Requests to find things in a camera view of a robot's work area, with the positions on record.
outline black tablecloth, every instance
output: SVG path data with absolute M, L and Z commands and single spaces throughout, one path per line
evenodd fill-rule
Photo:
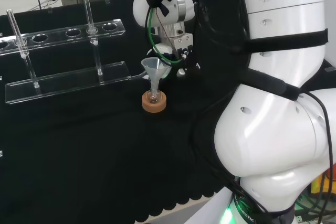
M 212 25 L 236 40 L 243 37 L 239 0 L 204 0 Z M 95 22 L 121 18 L 122 36 L 100 40 L 102 64 L 124 60 L 132 75 L 149 46 L 132 15 L 133 0 L 91 3 Z M 86 23 L 82 5 L 16 14 L 22 33 Z M 193 32 L 194 20 L 186 23 Z M 6 16 L 0 32 L 12 34 Z M 167 108 L 153 115 L 142 110 L 146 80 L 127 81 L 38 99 L 4 102 L 4 85 L 28 79 L 19 54 L 0 57 L 0 223 L 134 223 L 190 198 L 219 191 L 224 181 L 212 175 L 187 142 L 195 111 L 227 94 L 247 56 L 233 56 L 196 26 L 195 52 L 202 77 L 170 78 L 160 84 Z M 34 50 L 37 76 L 93 67 L 88 42 Z M 308 88 L 334 85 L 323 69 Z M 223 106 L 199 121 L 196 141 L 216 159 L 213 133 Z

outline test tube rack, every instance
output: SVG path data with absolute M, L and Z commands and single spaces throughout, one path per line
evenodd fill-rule
M 131 77 L 124 61 L 101 65 L 99 56 L 99 39 L 125 33 L 120 19 L 94 23 L 89 0 L 84 0 L 88 23 L 81 26 L 66 27 L 32 34 L 21 34 L 12 10 L 7 10 L 14 36 L 1 38 L 0 56 L 20 53 L 24 60 L 29 80 L 22 80 L 5 85 L 5 102 L 21 103 L 76 90 L 102 86 L 113 82 L 140 78 L 143 74 Z M 93 47 L 96 66 L 70 72 L 37 77 L 30 61 L 30 52 L 62 44 L 88 40 Z

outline yellow object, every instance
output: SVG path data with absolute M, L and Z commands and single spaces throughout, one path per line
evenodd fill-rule
M 322 182 L 322 175 L 317 177 L 312 183 L 311 183 L 311 193 L 312 194 L 318 194 L 320 193 L 321 189 L 321 182 Z M 329 189 L 329 178 L 326 176 L 324 183 L 323 183 L 323 192 L 327 193 Z M 336 182 L 332 183 L 332 193 L 336 194 Z

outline green cable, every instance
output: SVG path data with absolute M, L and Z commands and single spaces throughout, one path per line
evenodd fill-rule
M 156 44 L 154 43 L 154 40 L 153 40 L 153 37 L 152 37 L 152 33 L 151 33 L 152 17 L 153 17 L 153 9 L 151 9 L 150 16 L 149 16 L 148 34 L 149 34 L 149 40 L 150 40 L 152 46 L 154 47 L 156 53 L 157 53 L 158 55 L 160 55 L 160 57 L 161 57 L 162 59 L 164 59 L 165 61 L 167 61 L 167 62 L 170 62 L 170 63 L 172 63 L 172 64 L 179 63 L 181 60 L 178 60 L 178 61 L 172 61 L 172 60 L 169 60 L 169 59 L 167 59 L 166 57 L 164 57 L 164 56 L 162 55 L 162 53 L 157 49 Z
M 151 33 L 151 30 L 152 30 L 153 10 L 154 10 L 154 9 L 151 8 L 150 15 L 149 15 L 149 23 L 148 23 L 149 40 L 150 40 L 152 46 L 154 47 L 156 53 L 159 54 L 159 56 L 160 56 L 162 59 L 164 59 L 165 61 L 170 62 L 170 63 L 172 63 L 172 64 L 179 63 L 181 60 L 172 61 L 172 60 L 169 60 L 169 59 L 165 58 L 165 57 L 161 54 L 161 52 L 157 49 L 156 44 L 154 43 L 154 40 L 153 40 L 153 37 L 152 37 L 152 33 Z

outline white wall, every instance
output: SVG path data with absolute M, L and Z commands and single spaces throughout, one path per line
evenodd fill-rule
M 326 27 L 329 30 L 326 60 L 336 66 L 336 0 L 324 0 L 326 11 Z

